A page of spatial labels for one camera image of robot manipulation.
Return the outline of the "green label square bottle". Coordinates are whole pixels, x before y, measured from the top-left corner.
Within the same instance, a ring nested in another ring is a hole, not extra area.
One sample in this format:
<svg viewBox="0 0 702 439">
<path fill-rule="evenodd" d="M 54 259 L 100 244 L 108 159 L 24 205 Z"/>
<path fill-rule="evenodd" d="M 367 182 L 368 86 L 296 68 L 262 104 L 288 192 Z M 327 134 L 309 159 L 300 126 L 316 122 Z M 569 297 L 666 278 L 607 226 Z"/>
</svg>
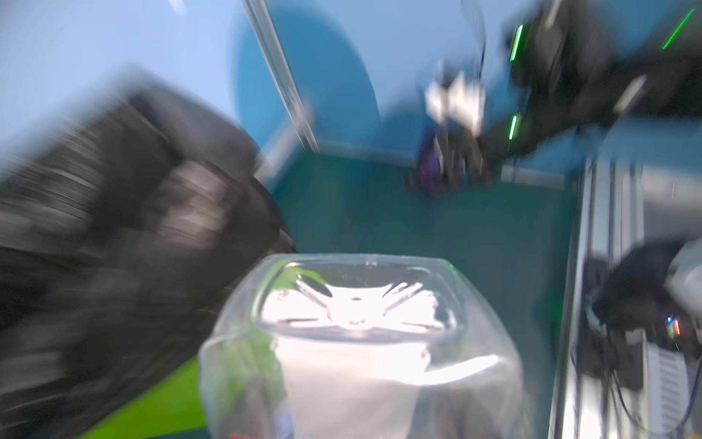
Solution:
<svg viewBox="0 0 702 439">
<path fill-rule="evenodd" d="M 506 438 L 523 382 L 493 307 L 427 257 L 267 257 L 199 350 L 213 438 Z"/>
</svg>

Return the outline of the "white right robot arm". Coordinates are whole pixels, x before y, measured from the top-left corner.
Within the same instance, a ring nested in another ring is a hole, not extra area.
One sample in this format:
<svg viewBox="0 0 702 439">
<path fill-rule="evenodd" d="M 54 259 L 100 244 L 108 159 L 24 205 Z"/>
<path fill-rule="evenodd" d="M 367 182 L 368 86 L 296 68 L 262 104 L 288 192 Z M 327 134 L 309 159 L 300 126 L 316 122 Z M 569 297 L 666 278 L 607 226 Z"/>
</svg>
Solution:
<svg viewBox="0 0 702 439">
<path fill-rule="evenodd" d="M 510 158 L 548 139 L 627 117 L 698 120 L 701 116 L 701 5 L 691 1 L 626 56 L 589 1 L 543 1 L 506 33 L 517 111 L 487 123 L 483 84 L 486 33 L 470 62 L 438 67 L 424 93 L 433 134 L 416 180 L 431 188 L 481 185 Z"/>
</svg>

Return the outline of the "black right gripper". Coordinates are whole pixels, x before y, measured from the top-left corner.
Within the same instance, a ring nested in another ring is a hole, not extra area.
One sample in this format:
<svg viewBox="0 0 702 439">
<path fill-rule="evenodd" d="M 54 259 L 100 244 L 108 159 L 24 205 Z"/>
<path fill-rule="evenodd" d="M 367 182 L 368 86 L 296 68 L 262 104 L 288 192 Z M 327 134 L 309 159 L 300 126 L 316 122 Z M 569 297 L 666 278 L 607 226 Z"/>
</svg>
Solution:
<svg viewBox="0 0 702 439">
<path fill-rule="evenodd" d="M 484 186 L 492 177 L 478 139 L 470 131 L 442 132 L 433 137 L 441 187 L 460 187 L 464 181 Z"/>
</svg>

